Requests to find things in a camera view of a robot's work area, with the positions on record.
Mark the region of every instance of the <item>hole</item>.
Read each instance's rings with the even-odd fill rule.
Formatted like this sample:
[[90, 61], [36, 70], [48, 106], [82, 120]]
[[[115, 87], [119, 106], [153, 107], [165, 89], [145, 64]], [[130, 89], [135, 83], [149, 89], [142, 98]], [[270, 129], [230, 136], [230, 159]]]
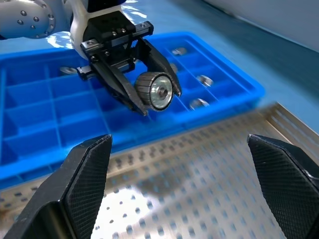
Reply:
[[166, 216], [168, 216], [168, 217], [170, 216], [170, 211], [169, 211], [168, 208], [164, 209], [164, 213], [165, 213]]
[[164, 235], [163, 227], [158, 227], [158, 233], [159, 233], [160, 236]]
[[181, 219], [183, 220], [183, 223], [188, 223], [188, 218], [186, 215], [183, 215]]
[[194, 209], [194, 210], [193, 210], [193, 213], [194, 213], [194, 216], [195, 216], [195, 217], [197, 217], [197, 218], [199, 217], [199, 212], [198, 212], [197, 209]]
[[226, 212], [225, 210], [222, 211], [222, 215], [223, 215], [223, 217], [224, 217], [225, 219], [228, 218], [227, 212]]
[[157, 222], [159, 220], [157, 214], [152, 215], [152, 220], [153, 220], [153, 222]]
[[133, 232], [132, 226], [131, 226], [131, 225], [128, 225], [128, 226], [126, 227], [126, 233], [127, 233], [128, 235], [130, 235], [130, 234], [132, 234], [132, 232]]
[[192, 204], [193, 204], [193, 201], [192, 201], [191, 198], [187, 198], [186, 201], [187, 201], [187, 203], [188, 203], [189, 205], [192, 205]]
[[163, 197], [159, 197], [159, 203], [161, 203], [161, 204], [164, 204], [164, 203], [165, 203], [165, 201], [164, 201], [164, 198], [163, 198]]
[[145, 237], [145, 239], [151, 239], [150, 233], [145, 233], [145, 234], [144, 234], [144, 237]]
[[210, 207], [209, 207], [209, 205], [207, 203], [204, 205], [204, 210], [205, 210], [205, 212], [209, 212], [210, 211]]
[[225, 238], [226, 237], [226, 234], [225, 234], [225, 231], [224, 231], [223, 228], [219, 229], [219, 234], [220, 234], [221, 238]]
[[211, 217], [211, 222], [212, 222], [214, 225], [217, 225], [217, 224], [218, 224], [217, 218], [216, 218], [215, 216]]
[[189, 227], [188, 228], [188, 233], [190, 235], [191, 238], [195, 237], [195, 231], [194, 231], [194, 228], [192, 227]]
[[145, 228], [145, 227], [146, 227], [146, 223], [145, 223], [145, 220], [144, 220], [144, 219], [140, 219], [140, 220], [139, 220], [139, 223], [140, 223], [140, 227], [141, 227], [141, 228]]
[[178, 211], [181, 211], [181, 204], [180, 204], [180, 203], [176, 203], [176, 209], [177, 209]]
[[235, 227], [235, 224], [233, 224], [233, 223], [230, 224], [230, 228], [231, 228], [231, 230], [232, 230], [233, 232], [237, 231], [237, 230], [236, 230], [236, 227]]
[[152, 208], [153, 208], [152, 202], [148, 201], [148, 202], [147, 202], [147, 206], [148, 206], [148, 209], [152, 209]]
[[200, 228], [202, 229], [202, 231], [207, 231], [207, 226], [205, 224], [205, 222], [200, 222]]
[[169, 225], [170, 225], [170, 228], [172, 228], [172, 230], [176, 229], [176, 223], [174, 221], [171, 221]]
[[240, 218], [240, 222], [243, 226], [247, 225], [246, 220], [243, 217]]

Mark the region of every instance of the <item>perforated metal sheet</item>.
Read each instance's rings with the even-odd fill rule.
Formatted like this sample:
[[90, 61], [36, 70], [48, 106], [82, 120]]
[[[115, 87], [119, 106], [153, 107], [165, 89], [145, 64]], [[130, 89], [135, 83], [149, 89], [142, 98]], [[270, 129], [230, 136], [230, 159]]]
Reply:
[[[92, 239], [285, 238], [261, 193], [250, 133], [318, 155], [318, 135], [280, 105], [113, 155]], [[3, 234], [23, 207], [17, 198], [41, 181], [1, 195], [0, 209], [11, 199]]]

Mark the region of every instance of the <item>blue table surface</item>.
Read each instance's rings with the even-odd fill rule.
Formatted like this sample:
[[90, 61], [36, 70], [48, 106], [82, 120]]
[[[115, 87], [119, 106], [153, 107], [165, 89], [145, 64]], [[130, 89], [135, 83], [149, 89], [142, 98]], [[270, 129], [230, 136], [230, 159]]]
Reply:
[[[122, 9], [135, 24], [150, 21], [155, 33], [195, 33], [264, 86], [261, 107], [277, 101], [319, 132], [319, 53], [229, 17], [201, 0], [127, 0]], [[0, 54], [51, 47], [70, 47], [69, 34], [1, 41]]]

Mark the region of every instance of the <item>metal nut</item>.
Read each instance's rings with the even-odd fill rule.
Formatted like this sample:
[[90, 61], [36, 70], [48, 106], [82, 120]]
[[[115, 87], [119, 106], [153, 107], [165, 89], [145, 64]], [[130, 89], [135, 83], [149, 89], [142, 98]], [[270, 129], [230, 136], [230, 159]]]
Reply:
[[77, 70], [75, 68], [68, 67], [68, 66], [61, 66], [60, 72], [61, 72], [61, 76], [68, 76], [68, 75], [77, 74]]
[[171, 51], [173, 53], [173, 55], [175, 56], [182, 56], [185, 55], [187, 53], [186, 48], [184, 47], [180, 47], [180, 48], [176, 48], [173, 51]]
[[192, 111], [194, 111], [197, 108], [207, 107], [207, 106], [209, 106], [209, 103], [203, 99], [195, 99], [195, 100], [191, 101], [189, 104], [189, 108]]
[[214, 83], [212, 79], [204, 75], [197, 76], [196, 79], [206, 87], [210, 87]]

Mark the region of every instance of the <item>white wall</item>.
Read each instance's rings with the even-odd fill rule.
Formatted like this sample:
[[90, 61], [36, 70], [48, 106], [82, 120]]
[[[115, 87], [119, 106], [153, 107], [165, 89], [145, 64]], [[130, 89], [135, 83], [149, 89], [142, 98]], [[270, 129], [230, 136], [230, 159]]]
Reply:
[[319, 52], [319, 0], [205, 0]]

